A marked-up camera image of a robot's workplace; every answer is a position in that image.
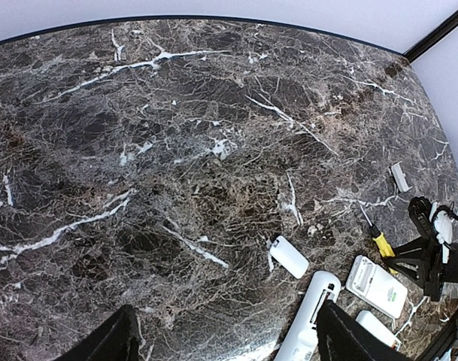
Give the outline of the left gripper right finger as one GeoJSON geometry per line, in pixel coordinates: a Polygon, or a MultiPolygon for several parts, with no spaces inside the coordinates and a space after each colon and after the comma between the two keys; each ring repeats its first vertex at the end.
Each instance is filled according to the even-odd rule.
{"type": "Polygon", "coordinates": [[[317,338],[321,360],[410,360],[379,341],[332,300],[318,311],[317,338]]]}

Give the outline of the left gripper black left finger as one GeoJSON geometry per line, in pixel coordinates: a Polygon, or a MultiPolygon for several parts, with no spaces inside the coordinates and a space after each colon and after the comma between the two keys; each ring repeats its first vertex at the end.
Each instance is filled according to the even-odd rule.
{"type": "Polygon", "coordinates": [[[62,360],[138,360],[141,335],[131,305],[123,305],[84,340],[59,357],[62,360]]]}

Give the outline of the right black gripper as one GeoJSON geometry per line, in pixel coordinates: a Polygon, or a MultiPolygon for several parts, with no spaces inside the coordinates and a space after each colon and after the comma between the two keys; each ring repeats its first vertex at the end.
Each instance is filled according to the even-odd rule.
{"type": "Polygon", "coordinates": [[[394,256],[384,264],[414,284],[423,286],[423,293],[432,301],[441,299],[445,283],[458,284],[458,243],[452,244],[443,263],[442,246],[435,237],[419,237],[393,249],[394,256]]]}

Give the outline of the white remote control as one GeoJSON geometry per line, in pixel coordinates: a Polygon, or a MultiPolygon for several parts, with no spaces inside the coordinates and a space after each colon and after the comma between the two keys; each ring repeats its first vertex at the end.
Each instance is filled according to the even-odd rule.
{"type": "Polygon", "coordinates": [[[402,346],[401,341],[372,312],[362,310],[356,316],[356,322],[392,349],[399,350],[402,346]]]}

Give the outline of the white remote with battery bay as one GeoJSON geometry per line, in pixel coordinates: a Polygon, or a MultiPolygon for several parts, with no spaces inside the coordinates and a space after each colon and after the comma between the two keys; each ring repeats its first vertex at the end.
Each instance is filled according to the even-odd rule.
{"type": "Polygon", "coordinates": [[[356,256],[345,288],[393,319],[400,318],[408,295],[406,286],[363,255],[356,256]]]}

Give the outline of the grey remote control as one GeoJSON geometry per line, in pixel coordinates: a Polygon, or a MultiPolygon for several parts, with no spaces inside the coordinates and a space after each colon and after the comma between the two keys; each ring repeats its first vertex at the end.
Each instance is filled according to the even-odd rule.
{"type": "Polygon", "coordinates": [[[310,360],[317,344],[317,313],[328,299],[336,302],[340,280],[327,271],[317,271],[274,360],[310,360]]]}

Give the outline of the yellow handled screwdriver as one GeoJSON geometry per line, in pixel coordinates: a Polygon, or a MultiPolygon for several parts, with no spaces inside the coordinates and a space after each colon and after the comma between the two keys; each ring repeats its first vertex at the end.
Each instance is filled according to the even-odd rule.
{"type": "Polygon", "coordinates": [[[379,228],[375,224],[373,224],[373,222],[369,219],[369,216],[365,212],[361,203],[359,203],[359,208],[364,218],[366,219],[366,222],[369,226],[369,233],[372,237],[373,242],[376,243],[382,259],[394,257],[395,254],[393,252],[393,249],[390,246],[390,244],[388,243],[388,241],[386,240],[384,233],[382,233],[379,230],[379,228]]]}

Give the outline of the grey remote battery cover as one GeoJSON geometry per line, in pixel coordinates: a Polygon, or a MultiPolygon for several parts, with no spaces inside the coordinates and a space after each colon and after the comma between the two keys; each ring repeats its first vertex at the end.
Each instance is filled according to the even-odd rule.
{"type": "Polygon", "coordinates": [[[308,270],[308,260],[282,235],[272,242],[269,254],[296,279],[308,270]]]}

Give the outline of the white battery cover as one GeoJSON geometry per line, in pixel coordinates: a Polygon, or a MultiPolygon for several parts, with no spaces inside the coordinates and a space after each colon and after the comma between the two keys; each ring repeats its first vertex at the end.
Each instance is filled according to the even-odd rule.
{"type": "Polygon", "coordinates": [[[396,182],[396,186],[401,193],[408,192],[411,187],[408,185],[405,173],[402,170],[401,162],[397,162],[390,167],[391,173],[393,175],[394,181],[396,182]]]}

